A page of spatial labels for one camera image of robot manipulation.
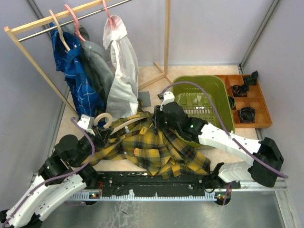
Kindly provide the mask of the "beige wooden hanger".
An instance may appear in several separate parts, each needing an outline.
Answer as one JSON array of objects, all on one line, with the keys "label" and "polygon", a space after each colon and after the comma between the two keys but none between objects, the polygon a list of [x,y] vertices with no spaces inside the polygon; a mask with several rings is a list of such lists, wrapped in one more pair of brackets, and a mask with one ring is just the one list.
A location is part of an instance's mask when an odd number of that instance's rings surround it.
[{"label": "beige wooden hanger", "polygon": [[[93,122],[93,125],[94,126],[97,126],[99,121],[102,120],[102,119],[107,119],[107,122],[104,124],[104,128],[107,129],[109,128],[111,125],[112,125],[112,122],[113,122],[113,117],[109,114],[109,113],[102,113],[102,114],[99,114],[95,119],[94,119],[94,122]],[[117,126],[116,128],[113,129],[113,131],[111,132],[111,134],[114,134],[116,133],[117,131],[121,130],[122,128],[125,128],[126,126],[132,124],[132,123],[135,123],[139,120],[142,120],[142,119],[145,119],[145,117],[137,117],[137,118],[134,118],[134,119],[131,119],[131,120],[128,120],[126,121],[125,123],[122,123],[121,125]]]}]

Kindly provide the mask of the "yellow plaid shirt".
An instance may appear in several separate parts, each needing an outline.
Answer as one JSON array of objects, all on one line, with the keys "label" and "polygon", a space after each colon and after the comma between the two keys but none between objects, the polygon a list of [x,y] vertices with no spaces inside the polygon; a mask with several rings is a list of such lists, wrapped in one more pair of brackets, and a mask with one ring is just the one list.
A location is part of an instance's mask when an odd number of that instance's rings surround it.
[{"label": "yellow plaid shirt", "polygon": [[119,130],[110,136],[105,147],[96,147],[90,161],[92,166],[101,160],[128,159],[146,169],[150,176],[163,178],[182,174],[209,175],[210,160],[199,151],[182,141],[172,130],[158,130],[152,123],[150,112],[118,119],[112,122],[116,128],[129,120],[129,132]]}]

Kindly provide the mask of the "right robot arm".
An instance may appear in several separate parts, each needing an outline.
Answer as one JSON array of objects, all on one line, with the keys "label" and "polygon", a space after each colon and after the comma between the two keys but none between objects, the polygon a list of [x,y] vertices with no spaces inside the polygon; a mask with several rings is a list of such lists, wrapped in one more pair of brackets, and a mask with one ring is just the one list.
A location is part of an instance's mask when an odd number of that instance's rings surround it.
[{"label": "right robot arm", "polygon": [[160,130],[172,130],[186,142],[221,149],[242,160],[216,166],[212,182],[218,188],[238,180],[253,180],[271,188],[281,175],[284,158],[271,138],[259,141],[227,133],[206,120],[189,117],[176,102],[155,106],[153,122]]}]

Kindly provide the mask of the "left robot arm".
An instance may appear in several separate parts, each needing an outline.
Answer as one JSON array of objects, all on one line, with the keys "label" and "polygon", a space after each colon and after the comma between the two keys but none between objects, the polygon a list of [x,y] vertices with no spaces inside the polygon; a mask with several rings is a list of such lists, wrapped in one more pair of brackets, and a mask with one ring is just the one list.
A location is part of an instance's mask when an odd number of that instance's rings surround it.
[{"label": "left robot arm", "polygon": [[33,183],[10,209],[0,213],[4,228],[39,228],[47,217],[74,194],[98,185],[97,171],[86,159],[104,146],[113,128],[94,127],[81,139],[73,134],[62,137],[54,153],[38,170]]}]

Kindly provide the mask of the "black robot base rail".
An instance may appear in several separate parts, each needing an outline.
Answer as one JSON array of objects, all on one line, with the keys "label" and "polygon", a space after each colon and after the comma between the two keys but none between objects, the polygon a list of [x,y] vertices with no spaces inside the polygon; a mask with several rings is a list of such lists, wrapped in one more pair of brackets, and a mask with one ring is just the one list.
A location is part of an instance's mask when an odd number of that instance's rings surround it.
[{"label": "black robot base rail", "polygon": [[164,179],[139,171],[104,171],[95,186],[74,194],[70,201],[88,205],[98,201],[212,201],[220,205],[230,201],[230,196],[224,199],[227,187],[238,190],[240,183],[228,185],[214,175],[183,174]]}]

